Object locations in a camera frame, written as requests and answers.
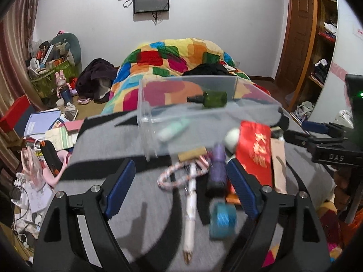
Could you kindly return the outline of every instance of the green bottle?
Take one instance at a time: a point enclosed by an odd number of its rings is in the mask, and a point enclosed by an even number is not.
[[[227,93],[219,91],[204,91],[203,95],[187,97],[186,101],[202,103],[206,108],[225,107],[227,104]]]

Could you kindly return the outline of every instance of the pink book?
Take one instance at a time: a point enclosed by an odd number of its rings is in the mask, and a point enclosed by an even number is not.
[[[64,126],[66,127],[68,133],[75,133],[78,132],[81,128],[84,120],[77,120],[72,122],[65,122]]]

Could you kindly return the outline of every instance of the pen tip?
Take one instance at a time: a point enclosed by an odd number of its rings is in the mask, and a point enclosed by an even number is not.
[[[192,260],[192,253],[190,252],[183,252],[184,253],[184,262],[185,264],[189,265]]]

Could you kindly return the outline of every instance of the blue gripper pad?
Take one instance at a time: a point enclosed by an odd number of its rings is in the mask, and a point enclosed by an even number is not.
[[[109,220],[112,218],[112,216],[118,214],[126,194],[128,193],[128,190],[132,184],[132,181],[135,178],[135,174],[135,162],[133,160],[129,160],[119,179],[116,181],[115,186],[106,197],[107,208],[105,215]]]
[[[264,205],[260,192],[261,184],[255,176],[248,174],[235,158],[228,162],[226,169],[245,213],[251,219],[257,219]]]
[[[329,129],[325,124],[320,124],[318,122],[303,121],[301,128],[305,131],[315,132],[319,134],[328,133]]]

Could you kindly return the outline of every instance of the clear storage bin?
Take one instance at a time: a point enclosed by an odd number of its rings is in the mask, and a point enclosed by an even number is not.
[[[227,105],[206,109],[186,102],[187,97],[208,90],[227,92]],[[142,79],[137,123],[146,159],[200,146],[212,148],[242,120],[272,125],[280,118],[280,106],[251,82],[232,75]]]

